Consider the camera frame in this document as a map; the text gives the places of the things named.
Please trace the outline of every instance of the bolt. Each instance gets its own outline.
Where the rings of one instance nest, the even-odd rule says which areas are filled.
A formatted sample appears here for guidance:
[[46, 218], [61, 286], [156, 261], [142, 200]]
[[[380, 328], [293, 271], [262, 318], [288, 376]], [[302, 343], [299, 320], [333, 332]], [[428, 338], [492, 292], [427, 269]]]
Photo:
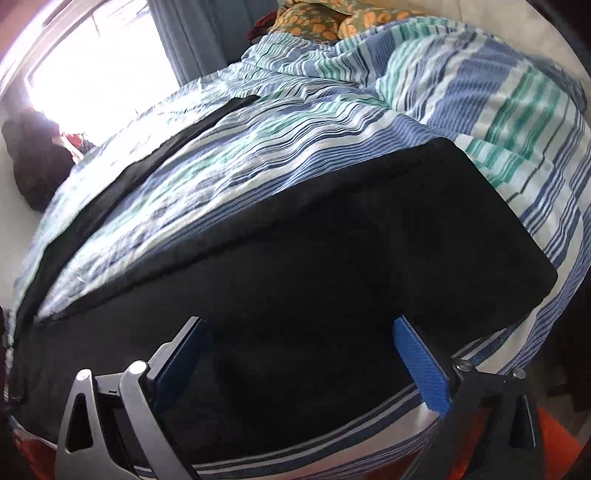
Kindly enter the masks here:
[[468, 360], [458, 359], [456, 360], [456, 367], [460, 372], [467, 374], [472, 370], [472, 364]]
[[146, 362], [142, 362], [141, 360], [137, 360], [134, 363], [132, 363], [128, 369], [131, 373], [133, 373], [134, 375], [139, 375], [144, 373], [144, 371], [146, 370], [146, 368], [148, 368], [148, 364]]
[[513, 376], [515, 378], [519, 378], [520, 380], [523, 380], [525, 378], [525, 370], [523, 370], [522, 368], [514, 368], [513, 369]]
[[80, 370], [78, 372], [78, 374], [76, 375], [76, 379], [79, 382], [82, 382], [82, 381], [86, 380], [91, 375], [92, 375], [92, 372], [90, 370], [88, 370], [87, 368], [85, 368], [84, 370]]

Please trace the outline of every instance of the dark cloth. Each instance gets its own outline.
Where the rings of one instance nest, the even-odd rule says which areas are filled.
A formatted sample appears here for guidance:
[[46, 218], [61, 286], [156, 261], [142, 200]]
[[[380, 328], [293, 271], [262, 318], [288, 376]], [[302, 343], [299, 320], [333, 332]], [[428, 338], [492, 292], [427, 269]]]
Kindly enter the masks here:
[[[0, 307], [0, 338], [4, 334], [4, 321], [8, 312]], [[6, 350], [0, 342], [0, 362], [5, 361]], [[4, 385], [5, 369], [0, 371], [0, 385]], [[27, 466], [27, 461], [18, 453], [12, 441], [12, 427], [8, 421], [4, 396], [0, 395], [0, 473], [2, 478], [19, 480], [37, 480]]]
[[2, 126], [18, 191], [38, 212], [45, 211], [75, 165], [68, 149], [53, 144], [56, 134], [58, 125], [35, 111], [25, 111], [19, 120]]
[[[6, 360], [6, 325], [9, 313], [0, 307], [0, 365], [5, 365]], [[0, 385], [6, 384], [6, 369], [0, 368]], [[4, 395], [0, 395], [0, 410], [5, 407]]]
[[167, 158], [170, 158], [171, 155], [193, 138], [198, 137], [205, 130], [216, 125], [225, 115], [243, 106], [250, 105], [258, 98], [256, 95], [250, 95], [246, 98], [233, 98], [201, 121], [185, 128], [147, 157], [126, 167], [113, 183], [80, 211], [66, 230], [51, 242], [43, 252], [37, 275], [27, 288], [27, 292], [17, 311], [17, 328], [15, 331], [17, 341], [23, 328], [28, 327], [33, 322], [33, 316], [49, 288], [60, 274], [61, 269], [84, 245], [84, 242], [102, 226], [104, 220], [117, 207], [119, 202], [142, 185]]
[[211, 325], [212, 348], [166, 429], [193, 463], [282, 449], [411, 382], [391, 338], [401, 314], [451, 355], [521, 321], [556, 278], [495, 189], [439, 138], [176, 238], [69, 316], [22, 330], [14, 414], [55, 442], [78, 370], [148, 360], [195, 315]]
[[93, 148], [96, 148], [96, 145], [93, 142], [90, 142], [87, 139], [83, 138], [82, 143], [78, 147], [78, 150], [82, 155], [86, 155]]

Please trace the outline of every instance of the striped bedsheet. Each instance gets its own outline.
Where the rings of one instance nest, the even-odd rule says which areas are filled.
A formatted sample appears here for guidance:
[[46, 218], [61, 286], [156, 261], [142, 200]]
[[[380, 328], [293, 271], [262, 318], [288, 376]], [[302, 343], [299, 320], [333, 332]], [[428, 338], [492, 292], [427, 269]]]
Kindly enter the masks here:
[[[25, 260], [15, 305], [45, 246], [127, 165], [230, 98], [251, 94], [261, 99], [192, 141], [117, 207], [61, 272], [37, 321], [147, 252], [257, 200], [443, 136], [466, 152], [558, 270], [553, 291], [520, 325], [475, 339], [458, 354], [488, 372], [531, 359], [591, 263], [586, 100], [580, 85], [549, 61], [436, 17], [372, 28], [335, 46], [268, 35], [241, 62], [153, 107], [62, 185]], [[306, 444], [196, 469], [208, 479], [355, 476], [418, 449], [435, 420], [411, 385]]]

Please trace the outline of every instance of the black metal bracket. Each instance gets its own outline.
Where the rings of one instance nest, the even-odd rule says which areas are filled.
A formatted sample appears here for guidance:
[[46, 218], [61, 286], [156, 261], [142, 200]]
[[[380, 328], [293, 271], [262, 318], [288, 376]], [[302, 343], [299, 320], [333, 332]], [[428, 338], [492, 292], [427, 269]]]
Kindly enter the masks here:
[[156, 478], [198, 479], [153, 412], [165, 411], [182, 393], [206, 341], [205, 322], [192, 317], [149, 362], [136, 361], [123, 373], [99, 377], [81, 370], [61, 423], [56, 479], [138, 479], [113, 414], [117, 408], [125, 410]]
[[403, 480], [445, 480], [480, 411], [488, 415], [463, 479], [543, 480], [543, 438], [523, 369], [494, 375], [446, 358], [404, 317], [392, 332], [427, 406], [443, 416]]

